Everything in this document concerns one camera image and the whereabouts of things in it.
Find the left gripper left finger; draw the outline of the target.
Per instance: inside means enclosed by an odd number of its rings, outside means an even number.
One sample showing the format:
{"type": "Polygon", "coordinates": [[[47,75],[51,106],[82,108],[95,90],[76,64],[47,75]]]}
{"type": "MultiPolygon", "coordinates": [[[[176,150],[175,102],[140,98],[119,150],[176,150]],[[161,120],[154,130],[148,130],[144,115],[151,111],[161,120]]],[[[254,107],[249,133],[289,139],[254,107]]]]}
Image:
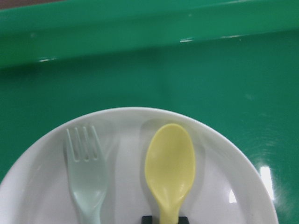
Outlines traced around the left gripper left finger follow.
{"type": "Polygon", "coordinates": [[[153,216],[142,216],[141,224],[153,224],[153,216]]]}

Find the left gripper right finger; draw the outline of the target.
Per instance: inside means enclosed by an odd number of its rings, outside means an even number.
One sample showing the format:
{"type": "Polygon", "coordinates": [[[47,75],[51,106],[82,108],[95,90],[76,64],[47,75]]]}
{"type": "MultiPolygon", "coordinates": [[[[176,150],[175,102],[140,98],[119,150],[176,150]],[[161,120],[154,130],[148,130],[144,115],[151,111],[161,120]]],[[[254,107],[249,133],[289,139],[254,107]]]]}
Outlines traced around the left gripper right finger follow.
{"type": "Polygon", "coordinates": [[[187,217],[179,217],[178,224],[189,224],[189,220],[187,217]]]}

